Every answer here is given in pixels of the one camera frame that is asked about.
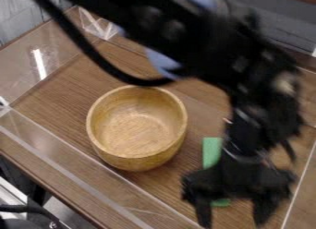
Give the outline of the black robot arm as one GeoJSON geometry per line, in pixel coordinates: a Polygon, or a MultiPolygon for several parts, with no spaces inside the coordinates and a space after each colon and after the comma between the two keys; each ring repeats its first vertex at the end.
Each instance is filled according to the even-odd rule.
{"type": "Polygon", "coordinates": [[[66,17],[58,22],[87,57],[118,80],[142,86],[199,78],[229,96],[232,119],[215,166],[182,178],[182,198],[204,229],[213,228],[212,204],[248,199],[253,221],[264,225],[291,195],[292,171],[268,160],[275,146],[288,147],[304,123],[300,72],[295,60],[260,32],[260,19],[231,0],[70,0],[114,22],[148,48],[162,75],[142,79],[116,68],[66,17]]]}

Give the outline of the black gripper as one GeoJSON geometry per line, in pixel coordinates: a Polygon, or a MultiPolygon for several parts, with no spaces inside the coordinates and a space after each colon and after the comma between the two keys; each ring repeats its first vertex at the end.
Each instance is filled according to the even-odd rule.
{"type": "Polygon", "coordinates": [[[182,199],[196,205],[197,222],[204,229],[213,228],[211,201],[253,199],[253,221],[261,227],[276,212],[280,199],[291,195],[291,185],[296,179],[291,170],[264,163],[220,161],[215,166],[182,177],[182,199]]]}

